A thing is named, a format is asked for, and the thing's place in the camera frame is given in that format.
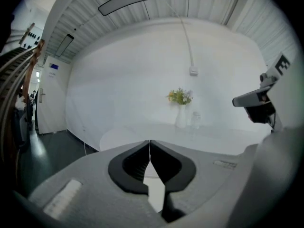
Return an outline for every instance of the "metal railing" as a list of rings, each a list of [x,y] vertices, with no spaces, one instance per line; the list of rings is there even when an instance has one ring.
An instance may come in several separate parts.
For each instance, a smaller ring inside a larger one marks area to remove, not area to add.
[[[22,80],[23,82],[23,91],[26,91],[26,95],[29,89],[29,82],[31,73],[33,71],[34,65],[37,63],[37,59],[40,55],[41,49],[43,47],[44,40],[40,40],[36,47],[30,48],[11,60],[5,63],[0,68],[0,76],[4,75],[4,73],[10,69],[10,66],[13,65],[17,60],[22,59],[23,61],[17,65],[17,67],[13,67],[10,70],[12,71],[5,81],[2,83],[0,87],[0,97],[1,97],[1,105],[0,105],[0,154],[3,164],[5,165],[6,157],[5,157],[5,150],[10,148],[10,146],[5,146],[5,138],[6,133],[11,131],[7,128],[8,122],[11,119],[10,110],[13,109],[13,101],[17,98],[17,90],[20,87]],[[33,52],[32,55],[23,59],[23,57],[29,53]]]

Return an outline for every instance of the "dark floor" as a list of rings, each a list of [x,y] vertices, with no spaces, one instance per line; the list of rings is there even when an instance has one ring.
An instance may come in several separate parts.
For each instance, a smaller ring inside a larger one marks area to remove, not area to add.
[[[85,148],[86,154],[93,153]],[[38,135],[30,134],[30,146],[20,156],[20,186],[27,197],[40,183],[80,157],[85,156],[84,146],[70,133],[61,131]]]

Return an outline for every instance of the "white door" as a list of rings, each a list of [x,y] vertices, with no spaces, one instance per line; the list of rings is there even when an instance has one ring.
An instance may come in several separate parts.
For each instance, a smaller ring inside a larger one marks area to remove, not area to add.
[[[71,66],[48,57],[40,79],[37,98],[39,133],[54,133],[65,130],[67,85]]]

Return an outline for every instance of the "black cable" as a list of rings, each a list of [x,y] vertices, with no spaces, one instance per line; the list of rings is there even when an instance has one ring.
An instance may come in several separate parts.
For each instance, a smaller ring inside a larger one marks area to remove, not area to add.
[[[149,17],[149,19],[150,19],[150,16],[149,16],[149,13],[148,13],[148,10],[147,10],[146,3],[145,3],[144,1],[143,1],[143,3],[144,3],[144,6],[145,6],[145,8],[146,8],[146,11],[147,11],[148,17]]]
[[[274,124],[272,125],[272,129],[275,129],[275,124],[276,124],[276,112],[275,112],[275,116],[274,116]]]

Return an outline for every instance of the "small glass bottle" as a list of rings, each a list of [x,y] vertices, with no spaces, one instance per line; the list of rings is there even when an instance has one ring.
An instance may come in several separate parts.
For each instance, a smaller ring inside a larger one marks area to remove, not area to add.
[[[191,118],[191,126],[194,129],[200,128],[200,113],[199,112],[193,112],[193,115]]]

